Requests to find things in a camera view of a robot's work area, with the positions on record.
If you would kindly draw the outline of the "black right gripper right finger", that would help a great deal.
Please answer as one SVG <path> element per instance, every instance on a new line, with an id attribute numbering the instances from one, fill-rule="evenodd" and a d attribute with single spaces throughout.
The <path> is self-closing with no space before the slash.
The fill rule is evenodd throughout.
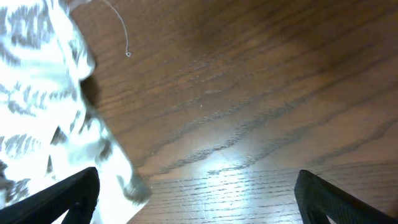
<path id="1" fill-rule="evenodd" d="M 298 173 L 294 194 L 304 224 L 397 224 L 386 215 L 308 170 Z"/>

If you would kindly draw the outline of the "white fern print dress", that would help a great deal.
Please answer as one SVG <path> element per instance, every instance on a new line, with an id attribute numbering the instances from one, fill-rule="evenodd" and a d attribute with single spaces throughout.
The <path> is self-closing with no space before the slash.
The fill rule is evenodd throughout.
<path id="1" fill-rule="evenodd" d="M 70 11 L 78 1 L 1 2 L 1 207 L 87 168 L 92 223 L 127 223 L 149 191 L 81 89 L 95 60 Z"/>

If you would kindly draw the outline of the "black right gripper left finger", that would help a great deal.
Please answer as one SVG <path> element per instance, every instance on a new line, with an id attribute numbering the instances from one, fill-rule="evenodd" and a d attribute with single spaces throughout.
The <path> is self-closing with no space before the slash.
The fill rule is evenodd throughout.
<path id="1" fill-rule="evenodd" d="M 89 224 L 100 192 L 98 171 L 86 168 L 59 183 L 1 210 L 2 224 Z"/>

